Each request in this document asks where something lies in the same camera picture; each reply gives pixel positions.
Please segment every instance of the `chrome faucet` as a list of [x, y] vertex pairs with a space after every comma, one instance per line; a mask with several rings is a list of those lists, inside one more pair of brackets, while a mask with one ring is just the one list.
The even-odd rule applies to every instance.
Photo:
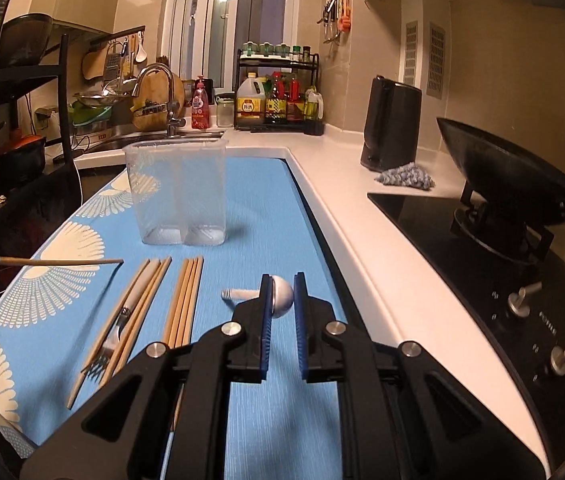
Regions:
[[174, 137], [176, 135], [176, 128], [182, 128], [185, 124], [184, 119], [179, 119], [174, 113], [174, 75], [167, 65], [162, 63], [152, 63], [143, 68], [138, 74], [136, 79], [136, 84], [133, 87], [131, 95], [138, 97], [140, 94], [140, 85], [142, 85], [142, 80], [147, 74], [153, 72], [164, 72], [168, 80], [168, 93], [166, 101], [166, 134], [168, 137]]

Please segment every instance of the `wooden stick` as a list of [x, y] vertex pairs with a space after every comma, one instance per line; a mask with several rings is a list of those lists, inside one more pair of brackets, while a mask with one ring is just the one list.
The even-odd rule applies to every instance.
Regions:
[[[202, 263], [204, 262], [202, 256], [198, 256], [196, 258], [196, 274], [194, 278], [194, 287], [193, 293], [191, 295], [189, 301], [189, 309], [187, 311], [187, 320], [184, 327], [184, 336], [182, 338], [182, 344], [188, 345], [191, 342], [192, 337], [192, 326], [194, 324], [194, 312], [196, 309], [196, 300], [198, 299], [198, 288], [200, 286], [200, 276], [202, 274]], [[182, 390], [178, 395], [178, 401], [176, 402], [176, 411], [174, 412], [174, 425], [173, 428], [176, 428], [176, 423], [178, 422], [178, 414], [180, 413], [180, 405], [182, 402]]]
[[184, 297], [186, 295], [186, 290], [189, 285], [189, 280], [191, 279], [192, 272], [194, 270], [194, 260], [189, 260], [187, 262], [187, 270], [184, 273], [184, 280], [182, 282], [182, 287], [178, 291], [178, 304], [176, 305], [176, 312], [174, 314], [174, 321], [171, 326], [171, 332], [169, 334], [169, 348], [174, 348], [176, 345], [176, 337], [178, 336], [178, 328], [180, 325], [180, 319], [182, 317], [182, 310], [184, 307]]
[[171, 304], [169, 305], [169, 312], [166, 315], [165, 320], [165, 330], [163, 330], [162, 342], [169, 345], [169, 336], [171, 335], [171, 326], [174, 323], [174, 315], [176, 314], [176, 306], [178, 306], [178, 297], [180, 296], [180, 291], [182, 289], [182, 283], [184, 282], [184, 275], [187, 272], [187, 264], [189, 259], [185, 258], [182, 261], [180, 267], [180, 274], [178, 275], [178, 282], [176, 283], [176, 288], [174, 289], [174, 295], [171, 298]]
[[134, 274], [133, 278], [131, 279], [131, 281], [128, 283], [127, 287], [125, 288], [125, 290], [120, 295], [120, 298], [118, 298], [118, 301], [114, 305], [114, 308], [113, 308], [111, 314], [109, 315], [109, 318], [107, 319], [105, 324], [102, 326], [102, 330], [98, 334], [98, 337], [96, 337], [96, 339], [94, 340], [94, 344], [92, 345], [91, 350], [89, 351], [89, 354], [87, 354], [87, 357], [85, 359], [85, 363], [83, 364], [83, 367], [80, 370], [80, 373], [78, 374], [78, 378], [76, 379], [74, 387], [72, 388], [71, 393], [69, 394], [69, 399], [67, 400], [67, 409], [68, 410], [70, 410], [72, 408], [72, 406], [74, 405], [74, 402], [76, 402], [76, 397], [78, 397], [78, 392], [80, 391], [80, 388], [82, 387], [82, 384], [85, 381], [86, 368], [93, 362], [93, 360], [96, 357], [96, 354], [98, 354], [98, 351], [100, 350], [100, 348], [102, 346], [102, 343], [104, 343], [104, 340], [107, 338], [109, 331], [112, 329], [112, 326], [114, 325], [114, 323], [115, 323], [115, 321], [118, 317], [118, 314], [120, 314], [120, 309], [122, 308], [125, 300], [127, 299], [127, 296], [129, 296], [131, 289], [133, 288], [133, 285], [136, 283], [136, 280], [140, 277], [140, 275], [143, 272], [143, 270], [145, 269], [145, 267], [147, 267], [147, 264], [149, 264], [149, 259], [145, 259], [140, 264], [140, 267], [136, 271], [136, 274]]
[[0, 256], [0, 265], [3, 267], [78, 267], [104, 264], [123, 264], [122, 258], [110, 258], [102, 260], [32, 260], [30, 258], [12, 258], [11, 256]]
[[189, 281], [187, 282], [187, 290], [184, 295], [184, 302], [182, 304], [182, 312], [180, 314], [180, 321], [178, 323], [178, 333], [176, 334], [176, 341], [174, 343], [174, 348], [182, 346], [184, 341], [184, 326], [186, 325], [187, 316], [189, 313], [189, 307], [192, 300], [192, 293], [194, 291], [195, 273], [197, 272], [197, 267], [199, 264], [199, 259], [194, 259], [194, 265], [192, 266], [192, 273], [190, 275]]
[[158, 270], [159, 269], [160, 269], [160, 267], [158, 267], [156, 269], [156, 272], [154, 273], [151, 280], [147, 284], [147, 288], [145, 289], [142, 296], [140, 297], [140, 300], [138, 300], [138, 304], [133, 309], [133, 313], [131, 314], [130, 319], [127, 321], [127, 324], [125, 325], [124, 329], [122, 329], [122, 333], [120, 334], [120, 340], [119, 340], [118, 346], [115, 348], [114, 353], [112, 354], [111, 358], [109, 359], [109, 363], [107, 364], [107, 368], [104, 370], [104, 374], [102, 375], [102, 378], [100, 380], [100, 387], [105, 386], [105, 384], [107, 384], [107, 381], [109, 379], [111, 379], [112, 376], [114, 375], [114, 369], [115, 369], [116, 365], [118, 364], [118, 360], [120, 359], [120, 355], [122, 354], [122, 350], [124, 349], [124, 346], [127, 343], [127, 339], [130, 335], [131, 329], [133, 328], [133, 325], [136, 322], [136, 319], [138, 319], [138, 315], [140, 313], [139, 306], [141, 306], [147, 300], [147, 297], [149, 296], [149, 291], [151, 290], [151, 286], [153, 285], [154, 281], [158, 277]]
[[116, 368], [114, 370], [114, 375], [117, 374], [122, 367], [127, 364], [127, 360], [131, 354], [131, 350], [133, 350], [134, 345], [136, 344], [136, 339], [138, 338], [138, 334], [140, 333], [140, 329], [142, 324], [145, 321], [145, 317], [147, 316], [147, 312], [149, 311], [149, 307], [151, 306], [151, 302], [154, 301], [154, 297], [162, 283], [162, 280], [165, 278], [165, 274], [169, 265], [171, 264], [171, 256], [168, 256], [166, 260], [163, 260], [162, 264], [158, 268], [158, 272], [156, 274], [156, 278], [153, 280], [152, 285], [149, 287], [149, 294], [144, 303], [139, 304], [136, 307], [138, 311], [138, 316], [135, 319], [133, 327], [130, 330], [130, 335], [127, 339], [127, 342], [124, 345], [124, 349], [120, 354], [120, 358], [118, 359], [118, 363], [116, 364]]
[[187, 320], [184, 326], [184, 333], [182, 335], [183, 345], [189, 345], [192, 337], [192, 326], [194, 324], [194, 311], [196, 310], [196, 300], [198, 299], [198, 288], [200, 287], [200, 276], [202, 274], [202, 263], [204, 262], [202, 256], [198, 256], [197, 259], [198, 259], [198, 265], [196, 267], [194, 287], [192, 289], [192, 296], [189, 301], [189, 310], [187, 312]]

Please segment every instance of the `metal fork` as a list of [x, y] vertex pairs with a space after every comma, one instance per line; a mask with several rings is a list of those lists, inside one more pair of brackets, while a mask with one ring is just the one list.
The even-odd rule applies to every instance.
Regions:
[[127, 307], [123, 307], [121, 309], [120, 315], [116, 320], [114, 328], [107, 336], [105, 342], [102, 343], [102, 346], [98, 351], [98, 354], [96, 354], [95, 359], [91, 361], [91, 363], [85, 369], [86, 376], [90, 379], [99, 381], [102, 377], [102, 374], [107, 368], [112, 355], [114, 355], [114, 350], [120, 344], [120, 332], [124, 329], [132, 312], [133, 309], [130, 310]]
[[111, 358], [114, 355], [116, 347], [120, 344], [120, 335], [122, 330], [124, 330], [125, 325], [127, 325], [131, 314], [133, 314], [134, 309], [140, 302], [141, 296], [145, 292], [145, 289], [149, 285], [149, 282], [156, 270], [158, 270], [159, 265], [159, 260], [151, 260], [136, 280], [136, 283], [134, 283], [129, 296], [120, 310], [120, 314], [118, 315], [114, 328], [109, 333], [104, 343], [102, 343], [102, 346], [96, 354], [96, 357], [94, 357], [94, 360], [84, 368], [86, 377], [96, 381], [101, 379], [109, 361], [111, 361]]

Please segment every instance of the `gas stove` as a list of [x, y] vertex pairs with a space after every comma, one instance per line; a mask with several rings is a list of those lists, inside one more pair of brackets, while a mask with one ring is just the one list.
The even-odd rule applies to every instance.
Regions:
[[369, 193], [471, 314], [529, 407], [554, 471], [565, 460], [565, 262], [553, 235], [485, 203]]

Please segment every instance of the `spoon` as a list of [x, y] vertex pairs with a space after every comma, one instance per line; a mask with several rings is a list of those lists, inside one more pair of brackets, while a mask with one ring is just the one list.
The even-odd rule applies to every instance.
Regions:
[[136, 63], [142, 63], [147, 59], [147, 52], [142, 47], [142, 32], [138, 33], [138, 52], [136, 54]]
[[[272, 278], [274, 279], [272, 317], [284, 316], [293, 304], [293, 288], [287, 280], [280, 276], [272, 276]], [[228, 301], [254, 300], [259, 295], [259, 290], [245, 290], [244, 288], [224, 288], [220, 293], [221, 298]]]

